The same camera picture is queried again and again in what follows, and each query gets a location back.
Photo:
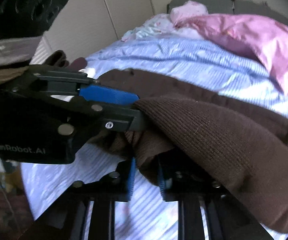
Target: headboard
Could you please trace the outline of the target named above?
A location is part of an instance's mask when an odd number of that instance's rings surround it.
[[[188,0],[172,0],[167,5],[167,13]],[[288,26],[288,18],[270,9],[265,3],[254,3],[250,0],[192,0],[204,4],[210,14],[257,14],[270,17]]]

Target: bed sheet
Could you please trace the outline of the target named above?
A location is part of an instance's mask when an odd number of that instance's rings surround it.
[[[288,117],[288,97],[278,91],[260,63],[233,55],[210,41],[172,36],[117,41],[87,61],[87,68],[95,69],[95,78],[111,69],[162,73]],[[23,163],[23,181],[34,218],[73,181],[96,181],[113,171],[119,161],[86,144],[69,165]],[[177,239],[177,218],[177,202],[163,202],[158,187],[137,172],[132,200],[116,204],[116,239]],[[275,240],[288,236],[267,230]]]

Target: brown sweater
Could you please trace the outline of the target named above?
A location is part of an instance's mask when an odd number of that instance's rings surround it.
[[[154,156],[174,145],[221,182],[255,218],[288,232],[288,119],[176,79],[140,70],[112,70],[101,84],[133,92],[135,106],[156,125],[119,134],[112,152],[133,146],[151,181]]]

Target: pink cloth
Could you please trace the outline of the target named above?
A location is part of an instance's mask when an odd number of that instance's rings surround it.
[[[260,15],[211,14],[182,20],[204,38],[233,53],[260,60],[288,95],[288,26]]]
[[[208,15],[206,6],[191,0],[187,1],[182,6],[173,8],[170,13],[171,21],[174,25],[180,21],[202,15]]]

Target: beige wall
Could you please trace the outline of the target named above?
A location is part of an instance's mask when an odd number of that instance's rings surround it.
[[[45,42],[52,51],[64,50],[70,61],[86,57],[140,26],[153,13],[166,12],[170,1],[69,0],[45,34]],[[288,17],[288,0],[253,1],[266,1],[273,10]]]

